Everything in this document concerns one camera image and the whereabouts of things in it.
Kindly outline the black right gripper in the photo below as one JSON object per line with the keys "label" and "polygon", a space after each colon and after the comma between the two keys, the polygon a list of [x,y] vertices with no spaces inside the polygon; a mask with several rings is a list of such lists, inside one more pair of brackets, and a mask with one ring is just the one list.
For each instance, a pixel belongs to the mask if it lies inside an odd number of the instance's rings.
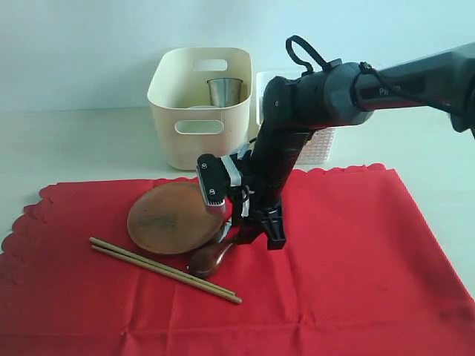
{"label": "black right gripper", "polygon": [[[309,137],[303,128],[261,128],[253,148],[246,142],[231,153],[244,187],[237,200],[231,198],[236,245],[250,244],[264,233],[268,250],[285,246],[283,212],[277,204]],[[251,218],[254,211],[262,211],[260,220]]]}

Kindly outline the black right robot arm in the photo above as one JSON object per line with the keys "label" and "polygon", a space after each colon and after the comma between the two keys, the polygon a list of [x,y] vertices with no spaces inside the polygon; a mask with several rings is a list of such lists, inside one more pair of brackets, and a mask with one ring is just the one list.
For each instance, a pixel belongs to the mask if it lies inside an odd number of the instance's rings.
{"label": "black right robot arm", "polygon": [[265,235],[270,250],[286,242],[281,192],[298,155],[312,135],[326,128],[355,126],[374,111],[426,106],[447,113],[461,133],[474,129],[474,45],[464,44],[384,70],[366,62],[325,60],[300,36],[286,41],[294,63],[299,45],[309,54],[298,79],[276,76],[266,86],[262,123],[242,166],[249,214],[236,243]]}

